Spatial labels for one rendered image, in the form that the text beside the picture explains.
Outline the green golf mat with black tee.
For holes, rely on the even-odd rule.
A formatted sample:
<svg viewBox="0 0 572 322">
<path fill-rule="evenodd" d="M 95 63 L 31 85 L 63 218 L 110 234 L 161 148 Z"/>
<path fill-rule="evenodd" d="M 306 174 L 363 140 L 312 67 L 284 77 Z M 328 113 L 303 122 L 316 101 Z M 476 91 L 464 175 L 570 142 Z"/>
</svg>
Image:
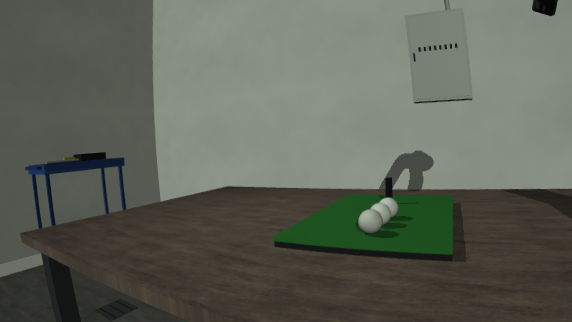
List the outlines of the green golf mat with black tee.
<svg viewBox="0 0 572 322">
<path fill-rule="evenodd" d="M 385 195 L 346 195 L 274 236 L 275 247 L 350 255 L 452 261 L 453 196 L 393 195 L 398 213 L 374 234 L 360 214 Z"/>
</svg>

